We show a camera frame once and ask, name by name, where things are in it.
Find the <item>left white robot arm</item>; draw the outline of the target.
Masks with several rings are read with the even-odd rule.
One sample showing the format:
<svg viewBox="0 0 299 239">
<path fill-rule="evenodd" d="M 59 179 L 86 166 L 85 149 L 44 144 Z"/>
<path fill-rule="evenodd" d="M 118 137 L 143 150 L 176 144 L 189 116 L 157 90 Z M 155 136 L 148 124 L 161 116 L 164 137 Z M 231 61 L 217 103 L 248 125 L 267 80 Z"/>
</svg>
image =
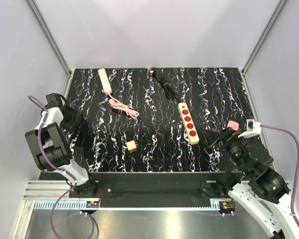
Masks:
<svg viewBox="0 0 299 239">
<path fill-rule="evenodd" d="M 34 96 L 28 96 L 28 99 L 41 109 L 39 124 L 25 133 L 36 166 L 41 171 L 63 175 L 75 193 L 93 197 L 98 185 L 91 174 L 72 158 L 70 146 L 61 131 L 85 132 L 87 123 L 83 115 L 71 108 L 65 97 L 58 93 L 46 95 L 46 105 Z"/>
</svg>

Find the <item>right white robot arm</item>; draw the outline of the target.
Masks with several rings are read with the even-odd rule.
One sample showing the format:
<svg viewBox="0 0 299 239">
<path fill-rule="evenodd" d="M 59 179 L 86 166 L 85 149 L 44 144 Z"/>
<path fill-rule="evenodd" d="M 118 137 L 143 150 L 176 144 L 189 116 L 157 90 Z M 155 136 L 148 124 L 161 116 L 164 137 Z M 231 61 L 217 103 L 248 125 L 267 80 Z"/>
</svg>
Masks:
<svg viewBox="0 0 299 239">
<path fill-rule="evenodd" d="M 264 125 L 255 122 L 241 132 L 227 127 L 220 131 L 206 130 L 209 148 L 228 153 L 243 173 L 222 173 L 210 186 L 201 188 L 206 198 L 230 197 L 237 201 L 266 231 L 271 239 L 299 239 L 299 219 L 295 212 L 296 188 L 290 189 L 273 168 L 273 158 L 261 145 L 247 140 L 262 133 Z"/>
</svg>

